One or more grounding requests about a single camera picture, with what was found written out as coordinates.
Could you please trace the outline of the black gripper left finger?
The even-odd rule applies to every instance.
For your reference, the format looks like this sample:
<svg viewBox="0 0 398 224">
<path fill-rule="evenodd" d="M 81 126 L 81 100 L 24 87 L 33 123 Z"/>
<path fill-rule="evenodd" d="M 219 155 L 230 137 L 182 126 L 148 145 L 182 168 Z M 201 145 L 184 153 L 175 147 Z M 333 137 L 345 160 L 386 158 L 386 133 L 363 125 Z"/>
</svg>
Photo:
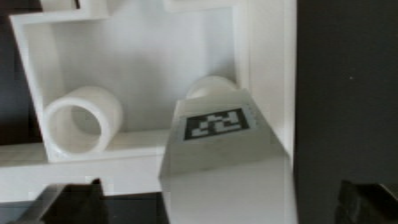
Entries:
<svg viewBox="0 0 398 224">
<path fill-rule="evenodd" d="M 109 224 L 102 180 L 52 184 L 34 201 L 29 218 L 41 224 Z"/>
</svg>

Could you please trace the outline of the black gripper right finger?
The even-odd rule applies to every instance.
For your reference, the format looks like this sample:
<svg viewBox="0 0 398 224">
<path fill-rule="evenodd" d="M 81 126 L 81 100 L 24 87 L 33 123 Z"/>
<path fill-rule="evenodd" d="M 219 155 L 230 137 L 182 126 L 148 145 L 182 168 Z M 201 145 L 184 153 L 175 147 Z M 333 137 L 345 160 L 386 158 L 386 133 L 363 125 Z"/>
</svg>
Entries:
<svg viewBox="0 0 398 224">
<path fill-rule="evenodd" d="M 398 184 L 342 181 L 335 224 L 398 224 Z"/>
</svg>

